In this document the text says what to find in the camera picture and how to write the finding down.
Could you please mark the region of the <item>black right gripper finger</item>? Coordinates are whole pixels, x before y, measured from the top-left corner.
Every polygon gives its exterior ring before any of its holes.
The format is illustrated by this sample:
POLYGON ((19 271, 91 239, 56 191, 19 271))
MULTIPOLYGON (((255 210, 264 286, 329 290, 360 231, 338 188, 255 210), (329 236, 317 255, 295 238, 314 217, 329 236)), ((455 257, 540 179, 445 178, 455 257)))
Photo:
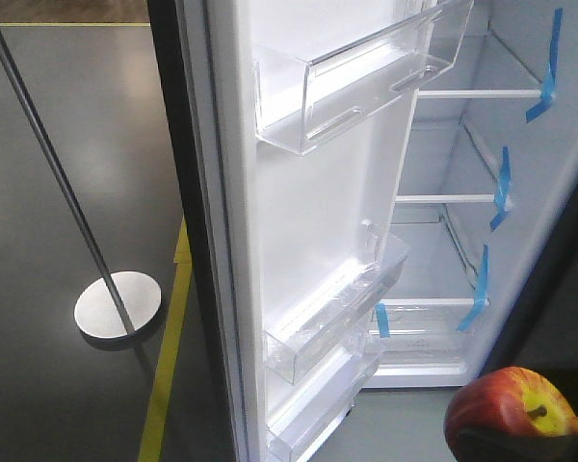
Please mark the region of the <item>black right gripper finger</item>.
POLYGON ((525 437, 468 427, 457 443, 458 461, 578 461, 578 436, 525 437))

